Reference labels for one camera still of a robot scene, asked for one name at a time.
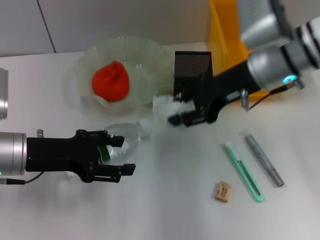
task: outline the black cable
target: black cable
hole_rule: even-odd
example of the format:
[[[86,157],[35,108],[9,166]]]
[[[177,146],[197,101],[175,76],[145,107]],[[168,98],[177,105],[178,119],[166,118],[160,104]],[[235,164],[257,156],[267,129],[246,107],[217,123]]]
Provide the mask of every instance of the black cable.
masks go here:
[[[255,104],[253,104],[251,107],[249,107],[248,111],[253,109],[255,106],[257,106],[259,103],[261,103],[263,100],[265,100],[267,97],[274,95],[274,94],[278,94],[278,93],[282,93],[285,92],[289,89],[291,89],[294,86],[293,83],[289,83],[287,85],[283,85],[280,86],[276,89],[271,90],[267,95],[263,96],[260,100],[258,100]]]
[[[6,184],[6,185],[25,185],[28,183],[33,182],[34,180],[36,180],[37,178],[39,178],[42,174],[44,174],[44,171],[40,172],[37,176],[35,176],[34,178],[25,181],[25,180],[21,180],[21,179],[12,179],[12,178],[0,178],[2,180],[1,184]]]
[[[37,178],[39,178],[42,174],[44,174],[44,171],[40,172],[37,176],[35,176],[34,178],[25,181],[26,184],[31,183],[32,181],[36,180]]]
[[[255,104],[253,104],[251,107],[249,107],[248,111],[253,109],[255,106],[257,106],[259,103],[261,103],[263,100],[265,100],[267,97],[271,96],[270,93],[267,95],[263,96],[260,100],[258,100]]]

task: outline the eraser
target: eraser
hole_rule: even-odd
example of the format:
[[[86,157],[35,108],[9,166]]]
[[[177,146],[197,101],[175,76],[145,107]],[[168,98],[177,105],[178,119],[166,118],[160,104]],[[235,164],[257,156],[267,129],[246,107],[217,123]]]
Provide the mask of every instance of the eraser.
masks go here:
[[[225,181],[220,181],[218,192],[215,195],[215,199],[227,203],[232,191],[232,185]]]

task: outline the red object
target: red object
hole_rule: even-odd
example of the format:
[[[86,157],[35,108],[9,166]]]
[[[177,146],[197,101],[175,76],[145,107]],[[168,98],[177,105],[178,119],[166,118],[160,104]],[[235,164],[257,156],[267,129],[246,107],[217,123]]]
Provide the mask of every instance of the red object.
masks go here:
[[[112,63],[100,68],[92,78],[92,89],[95,95],[108,102],[122,100],[129,92],[129,75],[121,62]]]

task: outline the plastic bottle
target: plastic bottle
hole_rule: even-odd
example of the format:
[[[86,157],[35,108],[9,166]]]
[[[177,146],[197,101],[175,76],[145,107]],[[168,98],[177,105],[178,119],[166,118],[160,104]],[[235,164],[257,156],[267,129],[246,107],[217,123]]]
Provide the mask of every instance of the plastic bottle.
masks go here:
[[[102,128],[101,130],[107,130],[111,137],[123,136],[124,142],[122,147],[107,145],[106,148],[100,149],[101,162],[107,164],[111,160],[113,164],[116,164],[118,160],[123,160],[126,153],[139,142],[140,138],[150,136],[151,129],[151,124],[147,119],[138,120],[135,124],[116,123]],[[71,171],[66,171],[65,174],[70,178],[77,176]]]

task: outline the yellow container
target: yellow container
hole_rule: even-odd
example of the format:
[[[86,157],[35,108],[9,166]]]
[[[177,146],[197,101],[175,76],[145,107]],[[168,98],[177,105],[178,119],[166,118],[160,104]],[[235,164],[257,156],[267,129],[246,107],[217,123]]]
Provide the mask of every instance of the yellow container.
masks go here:
[[[211,24],[208,45],[212,54],[214,74],[224,72],[245,61],[250,51],[240,38],[237,0],[210,0]],[[268,92],[250,95],[257,100]]]

